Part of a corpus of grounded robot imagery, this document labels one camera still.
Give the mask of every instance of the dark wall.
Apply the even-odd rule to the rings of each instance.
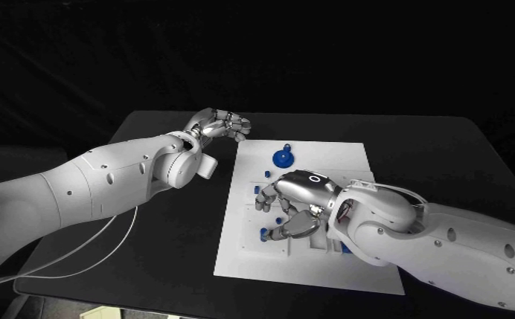
[[[75,156],[137,109],[453,115],[512,165],[513,0],[0,2],[1,144]]]

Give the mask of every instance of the blue part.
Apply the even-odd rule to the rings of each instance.
[[[259,230],[259,239],[261,239],[262,242],[265,242],[265,238],[262,237],[262,235],[265,234],[265,232],[267,232],[267,229],[262,228],[262,229]]]
[[[340,241],[340,244],[342,244],[342,252],[345,254],[352,254],[352,251],[349,250],[349,248],[345,246],[345,243]]]
[[[284,144],[283,150],[278,150],[274,153],[274,157],[271,158],[274,165],[278,168],[288,168],[293,165],[294,162],[294,156],[291,153],[291,146],[290,144]]]

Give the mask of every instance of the table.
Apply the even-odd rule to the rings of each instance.
[[[192,115],[132,112],[111,143],[182,129]],[[515,222],[513,174],[466,118],[242,115],[252,123],[252,139],[363,142],[378,182],[408,188],[430,202]],[[219,161],[212,179],[196,176],[186,187],[158,193],[140,206],[131,235],[111,258],[75,277],[16,280],[19,293],[195,318],[515,316],[447,294],[404,271],[405,296],[215,277],[236,142],[215,139],[206,154]],[[124,236],[131,216],[132,210],[86,248],[39,275],[68,274],[96,262]],[[24,269],[73,249],[105,223],[78,224],[47,235]]]

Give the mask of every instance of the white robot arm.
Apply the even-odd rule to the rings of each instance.
[[[515,226],[489,216],[417,197],[389,186],[352,180],[342,189],[321,174],[296,170],[257,195],[257,210],[280,201],[291,217],[261,240],[311,235],[329,224],[327,237],[340,240],[360,260],[398,265],[418,280],[489,306],[515,310]],[[310,205],[297,211],[291,202]]]
[[[121,214],[195,174],[209,179],[216,160],[205,146],[220,136],[239,142],[248,133],[246,119],[205,109],[183,131],[101,146],[47,172],[0,183],[0,264],[60,228]]]

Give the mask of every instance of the white board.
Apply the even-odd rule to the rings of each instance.
[[[285,143],[291,145],[296,162],[280,169],[271,157]],[[254,210],[254,186],[262,188],[294,170],[324,174],[342,187],[352,178],[373,181],[359,143],[254,140],[238,143],[215,275],[404,294],[396,267],[375,267],[355,255],[343,254],[340,243],[326,238],[323,227],[307,238],[261,242],[259,229],[278,226],[277,217],[287,221],[287,215],[277,202],[268,213]],[[304,204],[294,205],[298,210],[307,208]]]

